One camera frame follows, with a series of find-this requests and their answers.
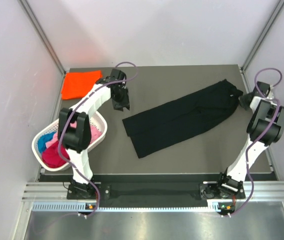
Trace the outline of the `black t-shirt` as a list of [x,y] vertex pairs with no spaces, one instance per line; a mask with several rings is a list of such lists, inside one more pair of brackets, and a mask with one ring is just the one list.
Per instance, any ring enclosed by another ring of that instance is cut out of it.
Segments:
[[243,91],[226,79],[123,119],[138,158],[201,135],[228,119]]

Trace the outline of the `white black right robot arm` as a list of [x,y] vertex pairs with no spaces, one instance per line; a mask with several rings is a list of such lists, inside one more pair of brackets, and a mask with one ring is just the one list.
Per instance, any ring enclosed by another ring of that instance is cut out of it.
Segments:
[[254,90],[239,101],[245,109],[251,109],[253,115],[246,129],[244,147],[215,185],[215,192],[221,198],[240,196],[250,168],[284,133],[284,106],[275,101],[270,84],[258,81]]

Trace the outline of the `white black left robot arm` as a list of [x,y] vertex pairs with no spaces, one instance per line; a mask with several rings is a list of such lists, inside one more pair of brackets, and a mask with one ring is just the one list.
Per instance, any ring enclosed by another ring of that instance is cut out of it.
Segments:
[[91,182],[93,172],[88,156],[92,138],[90,119],[108,100],[112,100],[114,110],[130,108],[126,81],[127,75],[114,68],[109,76],[98,79],[80,102],[59,112],[57,151],[71,165],[73,171],[67,194],[69,200],[93,199],[99,196],[98,188]]

